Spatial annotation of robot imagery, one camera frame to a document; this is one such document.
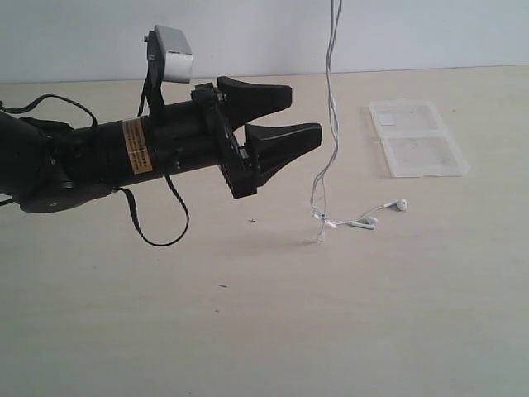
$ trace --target yellow warning label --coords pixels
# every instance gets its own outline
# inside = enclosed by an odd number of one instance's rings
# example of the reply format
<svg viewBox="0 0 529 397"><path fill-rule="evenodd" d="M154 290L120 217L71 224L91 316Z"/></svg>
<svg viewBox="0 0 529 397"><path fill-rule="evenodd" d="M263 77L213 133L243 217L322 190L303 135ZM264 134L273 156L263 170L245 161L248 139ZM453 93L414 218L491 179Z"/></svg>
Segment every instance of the yellow warning label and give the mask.
<svg viewBox="0 0 529 397"><path fill-rule="evenodd" d="M141 120L139 118L124 120L123 136L125 137L126 151L129 154L134 174L152 171L152 163L145 144Z"/></svg>

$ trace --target plastic box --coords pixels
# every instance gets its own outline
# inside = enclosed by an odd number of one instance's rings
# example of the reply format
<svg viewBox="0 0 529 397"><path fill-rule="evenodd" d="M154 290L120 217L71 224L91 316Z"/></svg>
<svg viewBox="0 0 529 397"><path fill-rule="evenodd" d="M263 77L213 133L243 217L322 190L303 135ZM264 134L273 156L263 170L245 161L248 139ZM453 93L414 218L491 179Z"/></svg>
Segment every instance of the plastic box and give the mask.
<svg viewBox="0 0 529 397"><path fill-rule="evenodd" d="M372 102L369 110L394 177L461 176L469 171L433 103Z"/></svg>

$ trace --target wooden table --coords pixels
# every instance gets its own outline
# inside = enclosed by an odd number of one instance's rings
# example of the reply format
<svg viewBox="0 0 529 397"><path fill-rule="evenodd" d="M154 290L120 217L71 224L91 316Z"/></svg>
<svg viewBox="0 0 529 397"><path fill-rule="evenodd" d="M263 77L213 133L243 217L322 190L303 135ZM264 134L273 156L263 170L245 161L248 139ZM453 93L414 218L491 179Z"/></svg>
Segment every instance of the wooden table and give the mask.
<svg viewBox="0 0 529 397"><path fill-rule="evenodd" d="M262 124L327 126L323 76L247 80L294 88L292 108ZM313 243L307 202L328 129L321 149L251 198L231 199L215 167L175 176L192 224L168 249L141 241L122 194L49 215L1 208L0 395L528 395L529 67L333 81L341 152L330 216L400 197L407 213ZM1 85L0 98L17 106L58 93L109 122L134 115L140 90ZM167 85L164 96L189 91ZM390 177L368 106L395 98L437 105L471 165L465 177ZM89 123L53 100L34 114ZM163 180L134 191L150 236L179 232Z"/></svg>

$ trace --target white cable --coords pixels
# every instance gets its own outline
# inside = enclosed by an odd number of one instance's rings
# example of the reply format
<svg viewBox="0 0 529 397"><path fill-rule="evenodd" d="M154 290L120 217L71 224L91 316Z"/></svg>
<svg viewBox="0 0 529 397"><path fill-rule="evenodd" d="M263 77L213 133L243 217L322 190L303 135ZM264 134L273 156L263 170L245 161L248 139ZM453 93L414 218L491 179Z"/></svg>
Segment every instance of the white cable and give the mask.
<svg viewBox="0 0 529 397"><path fill-rule="evenodd" d="M327 162L326 166L323 167L323 169L314 178L314 181L312 183L312 192L311 192L311 200L310 200L313 215L316 218L319 218L322 220L322 227L317 237L317 240L319 242L322 242L323 239L325 238L325 226L326 224L329 224L327 216L326 216L327 196L326 196L325 176L326 176L327 171L334 164L336 157L338 156L338 149L340 147L340 142L339 142L340 126L338 123L338 116L336 113L336 100L334 99L334 95L332 93L331 67L332 67L332 54L334 52L334 45L336 42L336 33L338 32L338 23L340 22L342 3L343 3L343 0L338 1L338 8L336 9L336 12L335 12L335 8L336 8L335 0L331 0L331 34L329 37L329 45L327 47L327 54L326 54L327 101L328 101L328 106L329 106L329 123L331 127L332 139L334 141L334 150L332 151L331 158ZM314 195L316 194L317 186L320 183L322 184L322 190L323 190L323 211L314 203L315 201Z"/></svg>

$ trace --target wall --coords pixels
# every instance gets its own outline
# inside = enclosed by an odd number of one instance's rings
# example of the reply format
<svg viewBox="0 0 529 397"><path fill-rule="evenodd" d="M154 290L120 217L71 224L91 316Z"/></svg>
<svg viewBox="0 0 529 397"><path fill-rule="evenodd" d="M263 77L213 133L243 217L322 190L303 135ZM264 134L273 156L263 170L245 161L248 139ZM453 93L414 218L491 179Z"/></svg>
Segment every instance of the wall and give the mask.
<svg viewBox="0 0 529 397"><path fill-rule="evenodd" d="M527 0L345 0L335 71L529 64ZM329 0L6 0L0 82L141 79L143 35L184 30L194 75L324 70Z"/></svg>

